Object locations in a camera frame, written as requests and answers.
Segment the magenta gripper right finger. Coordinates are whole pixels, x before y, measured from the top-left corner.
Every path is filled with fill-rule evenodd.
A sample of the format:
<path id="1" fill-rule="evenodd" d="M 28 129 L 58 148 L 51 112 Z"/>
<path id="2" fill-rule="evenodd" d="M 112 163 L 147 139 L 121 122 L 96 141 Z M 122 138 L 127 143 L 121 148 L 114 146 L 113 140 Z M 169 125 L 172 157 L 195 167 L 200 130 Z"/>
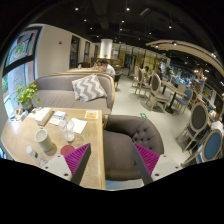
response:
<path id="1" fill-rule="evenodd" d="M 133 145 L 133 155 L 145 185 L 181 169 L 168 155 L 158 155 L 152 150 L 137 144 Z"/>

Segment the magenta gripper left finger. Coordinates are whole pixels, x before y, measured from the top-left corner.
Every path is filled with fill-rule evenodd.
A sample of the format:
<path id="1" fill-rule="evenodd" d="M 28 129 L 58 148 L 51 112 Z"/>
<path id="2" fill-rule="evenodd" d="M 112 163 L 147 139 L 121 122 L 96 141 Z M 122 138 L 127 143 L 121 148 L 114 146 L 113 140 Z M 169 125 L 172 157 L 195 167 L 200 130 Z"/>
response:
<path id="1" fill-rule="evenodd" d="M 91 144 L 83 145 L 66 155 L 56 155 L 43 169 L 79 185 L 91 155 Z"/>

